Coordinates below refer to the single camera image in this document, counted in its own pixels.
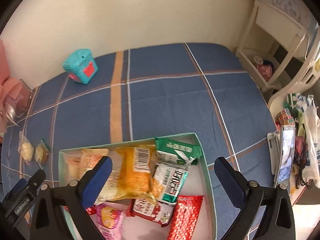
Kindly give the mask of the pink swiss roll pack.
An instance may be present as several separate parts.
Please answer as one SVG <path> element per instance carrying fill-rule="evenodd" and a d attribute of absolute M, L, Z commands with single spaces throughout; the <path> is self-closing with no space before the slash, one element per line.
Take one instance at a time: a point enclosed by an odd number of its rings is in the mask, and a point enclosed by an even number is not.
<path fill-rule="evenodd" d="M 97 228 L 104 239 L 121 239 L 123 220 L 127 206 L 104 202 L 95 206 L 97 211 Z"/>

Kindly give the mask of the tan red-printed snack pack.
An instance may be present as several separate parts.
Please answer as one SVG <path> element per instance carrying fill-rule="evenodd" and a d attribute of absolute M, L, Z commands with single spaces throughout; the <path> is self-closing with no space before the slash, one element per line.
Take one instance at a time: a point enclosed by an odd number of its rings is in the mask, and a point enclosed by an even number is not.
<path fill-rule="evenodd" d="M 107 156 L 109 150 L 107 148 L 84 148 L 81 150 L 81 159 L 79 165 L 79 178 L 81 179 L 83 175 L 92 170 L 95 165 L 104 156 Z"/>

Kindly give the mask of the white bun clear wrapper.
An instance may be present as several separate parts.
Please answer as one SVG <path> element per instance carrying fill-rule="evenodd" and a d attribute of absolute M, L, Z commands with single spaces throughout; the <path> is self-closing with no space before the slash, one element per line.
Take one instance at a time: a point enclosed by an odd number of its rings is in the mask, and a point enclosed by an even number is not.
<path fill-rule="evenodd" d="M 34 156 L 34 146 L 30 143 L 22 131 L 19 132 L 18 152 L 23 161 L 30 163 Z"/>

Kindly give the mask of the round cookie green-edged wrapper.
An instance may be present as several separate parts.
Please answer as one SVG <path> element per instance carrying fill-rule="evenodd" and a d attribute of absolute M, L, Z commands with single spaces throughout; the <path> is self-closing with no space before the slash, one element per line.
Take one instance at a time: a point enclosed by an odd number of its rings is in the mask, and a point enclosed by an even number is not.
<path fill-rule="evenodd" d="M 35 148 L 34 159 L 39 166 L 43 168 L 50 155 L 50 147 L 44 139 L 41 139 L 38 145 Z"/>

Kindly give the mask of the orange cake wrapper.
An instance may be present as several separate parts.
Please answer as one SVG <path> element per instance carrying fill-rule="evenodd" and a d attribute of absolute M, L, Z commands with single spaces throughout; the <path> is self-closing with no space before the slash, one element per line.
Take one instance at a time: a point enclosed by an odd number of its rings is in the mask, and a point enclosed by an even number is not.
<path fill-rule="evenodd" d="M 151 203 L 156 202 L 156 198 L 150 193 L 150 163 L 155 150 L 155 145 L 138 145 L 116 149 L 123 161 L 115 200 L 144 198 Z"/>

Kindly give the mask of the dark red biscuit pack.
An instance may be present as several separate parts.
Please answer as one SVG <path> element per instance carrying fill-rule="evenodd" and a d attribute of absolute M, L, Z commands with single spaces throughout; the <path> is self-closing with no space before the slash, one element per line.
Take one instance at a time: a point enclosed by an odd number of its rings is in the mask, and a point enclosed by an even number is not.
<path fill-rule="evenodd" d="M 144 198 L 133 199 L 126 212 L 128 217 L 140 217 L 166 227 L 174 214 L 175 206 L 162 202 L 152 204 Z"/>

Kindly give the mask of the red gold-patterned snack bar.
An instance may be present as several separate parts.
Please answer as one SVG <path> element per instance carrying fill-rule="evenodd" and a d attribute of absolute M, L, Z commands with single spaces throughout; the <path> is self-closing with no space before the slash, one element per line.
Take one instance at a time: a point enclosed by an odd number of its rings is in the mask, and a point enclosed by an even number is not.
<path fill-rule="evenodd" d="M 190 240 L 193 236 L 203 196 L 179 196 L 167 240 Z"/>

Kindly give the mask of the green biscuit pack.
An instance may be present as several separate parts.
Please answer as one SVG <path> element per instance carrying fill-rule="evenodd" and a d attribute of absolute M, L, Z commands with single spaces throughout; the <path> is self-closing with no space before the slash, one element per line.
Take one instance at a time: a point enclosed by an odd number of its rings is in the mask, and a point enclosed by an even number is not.
<path fill-rule="evenodd" d="M 155 139 L 158 162 L 152 176 L 150 194 L 161 203 L 175 205 L 191 165 L 202 156 L 199 145 L 168 138 Z"/>

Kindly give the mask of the red heart snack pack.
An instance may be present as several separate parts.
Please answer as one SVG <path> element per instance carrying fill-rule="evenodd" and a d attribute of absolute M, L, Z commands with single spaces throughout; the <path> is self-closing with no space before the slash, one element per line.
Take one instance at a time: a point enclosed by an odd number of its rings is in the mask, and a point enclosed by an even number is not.
<path fill-rule="evenodd" d="M 72 215 L 72 213 L 70 213 L 70 209 L 68 208 L 68 206 L 63 206 L 63 209 L 65 212 L 69 213 L 70 215 Z M 88 207 L 86 209 L 84 209 L 83 207 L 77 207 L 76 209 L 74 209 L 74 214 L 78 215 L 80 213 L 87 213 L 89 216 L 92 215 L 96 215 L 97 214 L 97 210 L 96 208 L 93 207 Z"/>

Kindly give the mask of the cream white snack pack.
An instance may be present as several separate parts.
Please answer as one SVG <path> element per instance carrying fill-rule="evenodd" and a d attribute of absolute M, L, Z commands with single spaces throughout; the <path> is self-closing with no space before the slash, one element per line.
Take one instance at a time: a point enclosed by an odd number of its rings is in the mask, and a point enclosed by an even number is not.
<path fill-rule="evenodd" d="M 95 205 L 99 205 L 107 201 L 115 201 L 121 197 L 119 189 L 119 170 L 113 170 L 107 179 L 103 189 L 99 193 L 95 201 Z"/>

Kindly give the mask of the pale yellow bun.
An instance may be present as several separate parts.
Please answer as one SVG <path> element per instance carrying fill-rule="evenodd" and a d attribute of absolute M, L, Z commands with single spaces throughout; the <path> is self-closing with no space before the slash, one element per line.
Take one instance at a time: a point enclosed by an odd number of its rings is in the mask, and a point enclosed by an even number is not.
<path fill-rule="evenodd" d="M 81 156 L 82 153 L 80 151 L 63 153 L 63 160 L 65 163 L 65 177 L 67 182 L 70 182 L 74 179 L 79 179 Z"/>

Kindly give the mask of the smartphone on stand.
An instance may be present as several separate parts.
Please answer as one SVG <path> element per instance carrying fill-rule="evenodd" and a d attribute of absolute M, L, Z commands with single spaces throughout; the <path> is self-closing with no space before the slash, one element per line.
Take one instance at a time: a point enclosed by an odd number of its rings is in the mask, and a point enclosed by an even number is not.
<path fill-rule="evenodd" d="M 283 125 L 280 129 L 280 149 L 277 162 L 276 174 L 274 177 L 274 187 L 284 184 L 289 186 L 292 165 L 295 155 L 295 134 L 294 125 Z"/>

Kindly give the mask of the teal-rimmed white tray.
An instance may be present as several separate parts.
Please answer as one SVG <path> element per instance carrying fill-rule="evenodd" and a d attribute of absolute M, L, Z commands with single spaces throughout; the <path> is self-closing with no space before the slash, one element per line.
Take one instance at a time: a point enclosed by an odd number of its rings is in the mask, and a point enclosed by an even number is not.
<path fill-rule="evenodd" d="M 104 144 L 89 146 L 89 148 L 108 148 L 109 156 L 112 158 L 113 166 L 120 167 L 121 159 L 116 157 L 115 149 L 119 147 L 137 146 L 141 144 L 154 144 L 154 138 L 118 142 L 113 144 Z M 75 179 L 68 174 L 68 166 L 65 156 L 68 154 L 80 155 L 82 147 L 67 148 L 59 150 L 59 182 L 61 186 L 67 185 Z M 183 196 L 203 196 L 203 202 L 200 214 L 197 219 L 192 239 L 216 239 L 217 223 L 215 203 L 212 191 L 212 184 L 207 168 L 207 162 L 202 155 L 196 165 L 189 168 L 189 174 L 182 187 L 181 195 Z M 122 239 L 167 239 L 170 226 L 161 227 L 160 225 L 140 217 L 125 217 L 121 231 Z"/>

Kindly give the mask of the pink rose bouquet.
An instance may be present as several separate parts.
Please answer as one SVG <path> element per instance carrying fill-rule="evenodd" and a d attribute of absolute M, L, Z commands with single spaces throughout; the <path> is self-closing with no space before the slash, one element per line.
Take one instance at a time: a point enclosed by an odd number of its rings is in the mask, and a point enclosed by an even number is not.
<path fill-rule="evenodd" d="M 5 133 L 7 131 L 7 112 L 5 110 L 5 98 L 6 96 L 10 96 L 12 98 L 17 98 L 18 94 L 22 89 L 22 83 L 18 79 L 11 77 L 10 68 L 7 62 L 7 57 L 5 54 L 5 49 L 3 45 L 3 41 L 1 40 L 1 133 Z"/>

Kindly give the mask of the clear acrylic bouquet box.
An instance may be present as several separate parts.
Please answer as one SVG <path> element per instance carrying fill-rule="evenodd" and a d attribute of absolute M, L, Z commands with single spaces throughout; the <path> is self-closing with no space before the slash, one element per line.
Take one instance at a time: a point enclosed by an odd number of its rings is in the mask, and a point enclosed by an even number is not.
<path fill-rule="evenodd" d="M 20 82 L 22 84 L 22 88 L 18 96 L 13 99 L 12 102 L 16 118 L 20 118 L 27 113 L 34 94 L 33 90 L 31 90 L 31 88 L 22 79 L 20 79 Z"/>

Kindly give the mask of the teal toy box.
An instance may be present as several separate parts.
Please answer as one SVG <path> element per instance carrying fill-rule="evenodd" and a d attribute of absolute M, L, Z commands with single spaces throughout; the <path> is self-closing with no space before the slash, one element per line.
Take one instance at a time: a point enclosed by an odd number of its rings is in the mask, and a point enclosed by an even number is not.
<path fill-rule="evenodd" d="M 77 83 L 87 85 L 99 70 L 90 49 L 77 49 L 62 63 L 68 76 Z"/>

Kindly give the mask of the blue plaid tablecloth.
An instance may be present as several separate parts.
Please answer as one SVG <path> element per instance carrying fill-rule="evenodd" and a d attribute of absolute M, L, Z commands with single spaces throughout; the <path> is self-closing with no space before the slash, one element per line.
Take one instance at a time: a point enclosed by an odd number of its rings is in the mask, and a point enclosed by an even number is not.
<path fill-rule="evenodd" d="M 98 73 L 87 85 L 66 73 L 40 85 L 30 113 L 4 135 L 1 185 L 8 192 L 32 176 L 36 163 L 18 153 L 20 131 L 51 148 L 44 166 L 58 184 L 59 151 L 122 141 L 195 133 L 208 165 L 221 239 L 238 215 L 214 173 L 223 156 L 247 179 L 272 186 L 266 136 L 276 126 L 256 84 L 226 47 L 169 44 L 97 57 Z"/>

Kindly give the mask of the white shelf unit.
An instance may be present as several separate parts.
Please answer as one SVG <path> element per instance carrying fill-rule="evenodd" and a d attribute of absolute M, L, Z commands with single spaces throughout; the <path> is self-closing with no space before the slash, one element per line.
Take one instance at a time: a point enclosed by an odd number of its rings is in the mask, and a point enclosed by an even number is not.
<path fill-rule="evenodd" d="M 259 26 L 273 38 L 268 52 L 245 48 L 253 25 Z M 249 23 L 235 55 L 268 102 L 273 94 L 293 80 L 285 70 L 293 58 L 302 61 L 303 67 L 308 67 L 312 61 L 317 60 L 318 54 L 319 31 L 310 36 L 302 24 L 285 12 L 263 0 L 255 0 Z M 258 65 L 264 61 L 270 61 L 274 65 L 273 74 L 268 80 L 258 70 Z"/>

